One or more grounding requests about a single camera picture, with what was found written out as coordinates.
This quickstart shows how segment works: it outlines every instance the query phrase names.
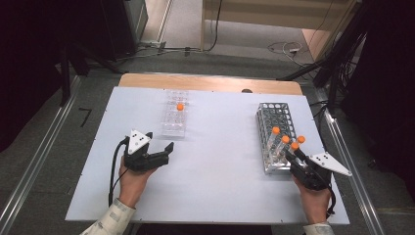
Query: plastic container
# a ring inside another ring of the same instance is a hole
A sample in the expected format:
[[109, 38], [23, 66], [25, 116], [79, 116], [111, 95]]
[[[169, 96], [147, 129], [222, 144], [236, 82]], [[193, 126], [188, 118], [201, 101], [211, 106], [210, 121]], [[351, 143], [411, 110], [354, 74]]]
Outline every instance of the plastic container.
[[278, 139], [277, 137], [280, 135], [280, 128], [278, 126], [272, 127], [271, 134], [268, 137], [268, 141], [266, 142], [266, 150], [270, 151], [271, 149], [275, 148], [275, 142]]
[[189, 107], [189, 91], [167, 90], [161, 134], [184, 137]]

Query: metal rail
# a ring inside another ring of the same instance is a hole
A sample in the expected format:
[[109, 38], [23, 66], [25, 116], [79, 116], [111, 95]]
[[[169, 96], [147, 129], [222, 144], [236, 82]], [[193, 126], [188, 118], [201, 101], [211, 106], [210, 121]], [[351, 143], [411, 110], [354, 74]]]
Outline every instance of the metal rail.
[[[316, 95], [319, 101], [327, 100], [327, 95], [323, 88], [316, 91]], [[326, 110], [324, 112], [327, 124], [330, 132], [335, 140], [336, 147], [339, 151], [340, 158], [351, 173], [352, 177], [349, 177], [351, 188], [354, 191], [356, 200], [362, 211], [363, 217], [366, 220], [367, 227], [372, 235], [385, 235], [385, 230], [382, 226], [381, 220], [378, 218], [376, 209], [374, 208], [372, 201], [370, 200], [369, 194], [366, 191], [364, 183], [360, 177], [357, 167], [354, 165], [353, 158], [348, 151], [345, 139], [342, 136], [338, 122], [333, 119], [330, 113]]]
[[62, 125], [65, 123], [73, 101], [77, 96], [80, 84], [80, 77], [76, 76], [71, 85], [72, 95], [69, 97], [67, 103], [58, 109], [58, 112], [49, 126], [48, 131], [43, 137], [42, 142], [25, 170], [21, 181], [6, 202], [6, 207], [3, 209], [0, 217], [0, 235], [8, 234], [12, 228], [12, 225], [18, 216], [18, 213], [22, 208], [22, 205], [27, 198], [34, 181], [36, 180], [38, 173], [48, 157], [49, 151], [51, 150]]

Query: sleeve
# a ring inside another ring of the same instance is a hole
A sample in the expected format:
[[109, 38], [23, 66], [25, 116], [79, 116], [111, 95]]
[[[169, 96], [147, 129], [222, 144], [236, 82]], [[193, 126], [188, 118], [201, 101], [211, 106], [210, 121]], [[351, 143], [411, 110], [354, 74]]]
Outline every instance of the sleeve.
[[335, 235], [328, 222], [311, 224], [303, 228], [306, 235]]
[[134, 213], [135, 209], [115, 199], [107, 212], [81, 235], [122, 234]]

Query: black curtain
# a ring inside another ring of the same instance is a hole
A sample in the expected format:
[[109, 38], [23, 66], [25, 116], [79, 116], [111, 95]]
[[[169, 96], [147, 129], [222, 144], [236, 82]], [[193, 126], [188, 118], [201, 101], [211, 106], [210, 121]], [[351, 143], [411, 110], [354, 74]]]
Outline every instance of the black curtain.
[[1, 3], [0, 151], [13, 142], [62, 84], [55, 68], [59, 62], [59, 41], [42, 20], [47, 15], [41, 2], [36, 4]]
[[415, 199], [415, 4], [377, 1], [343, 111], [373, 140], [378, 165], [406, 182]]

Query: table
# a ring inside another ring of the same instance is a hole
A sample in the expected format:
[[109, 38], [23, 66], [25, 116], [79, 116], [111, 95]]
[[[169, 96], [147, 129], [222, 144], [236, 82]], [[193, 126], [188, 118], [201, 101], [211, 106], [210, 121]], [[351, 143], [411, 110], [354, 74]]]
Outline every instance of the table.
[[[205, 44], [205, 20], [216, 20], [219, 1], [203, 1], [201, 49]], [[331, 49], [337, 34], [346, 28], [359, 7], [357, 3], [356, 0], [226, 0], [222, 2], [220, 21], [302, 28], [313, 59], [319, 60]]]
[[[254, 124], [260, 101], [278, 99], [292, 104], [296, 131], [310, 137], [302, 149], [305, 153], [321, 151], [322, 144], [306, 99], [299, 95], [299, 85], [290, 81], [161, 73], [125, 74], [121, 78], [82, 171], [67, 220], [95, 220], [105, 212], [112, 152], [132, 125], [144, 133], [154, 130], [149, 153], [161, 151], [171, 141], [158, 132], [164, 89], [171, 88], [189, 90], [186, 137], [173, 140], [169, 165], [159, 168], [150, 178], [132, 221], [306, 223], [300, 195], [289, 172], [264, 174]], [[241, 93], [242, 89], [284, 95], [246, 94]], [[338, 202], [336, 215], [330, 221], [348, 224], [337, 184], [332, 183]]]

